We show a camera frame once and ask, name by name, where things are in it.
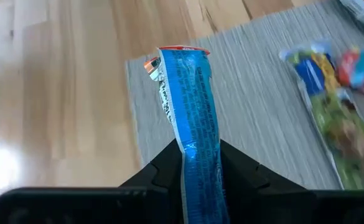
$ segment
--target gray striped mat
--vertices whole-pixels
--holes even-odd
[[[304,187],[338,189],[293,71],[278,57],[281,49],[319,39],[329,39],[339,56],[351,45],[364,47],[364,26],[337,1],[321,1],[190,44],[211,51],[213,95],[222,139]],[[174,139],[161,109],[158,83],[143,68],[149,58],[126,63],[142,166]],[[364,97],[355,95],[355,99],[364,116]]]

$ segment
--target snack wrapper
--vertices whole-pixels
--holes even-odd
[[[325,42],[300,45],[280,57],[297,73],[297,84],[341,187],[364,189],[364,121],[335,75]]]
[[[364,50],[352,49],[342,55],[338,79],[342,85],[359,89],[364,93]]]
[[[220,138],[205,49],[170,46],[144,64],[159,81],[162,108],[182,152],[184,223],[229,223]]]

